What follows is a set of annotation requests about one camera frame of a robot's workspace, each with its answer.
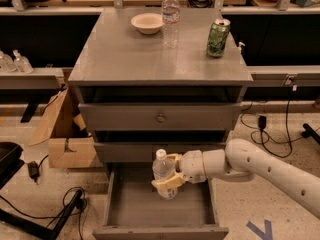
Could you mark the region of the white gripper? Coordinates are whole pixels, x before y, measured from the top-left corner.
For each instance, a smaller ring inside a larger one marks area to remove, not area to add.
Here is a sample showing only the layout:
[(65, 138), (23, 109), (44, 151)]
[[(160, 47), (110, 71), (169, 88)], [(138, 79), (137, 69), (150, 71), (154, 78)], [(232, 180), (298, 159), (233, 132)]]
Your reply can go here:
[(175, 175), (169, 179), (153, 180), (151, 184), (157, 190), (175, 189), (182, 186), (185, 181), (196, 184), (204, 181), (204, 168), (202, 152), (200, 150), (188, 151), (183, 156), (178, 153), (167, 155), (175, 163), (175, 169), (180, 170), (183, 178)]

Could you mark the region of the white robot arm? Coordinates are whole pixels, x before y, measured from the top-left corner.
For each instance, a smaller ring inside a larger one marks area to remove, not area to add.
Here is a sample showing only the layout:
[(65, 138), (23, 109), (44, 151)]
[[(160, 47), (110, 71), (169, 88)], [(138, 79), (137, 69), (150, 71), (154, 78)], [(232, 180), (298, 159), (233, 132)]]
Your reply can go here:
[(173, 163), (168, 176), (152, 181), (158, 191), (176, 189), (186, 182), (196, 184), (208, 179), (247, 181), (254, 174), (272, 183), (315, 217), (320, 218), (320, 179), (267, 154), (251, 142), (232, 139), (224, 149), (166, 154)]

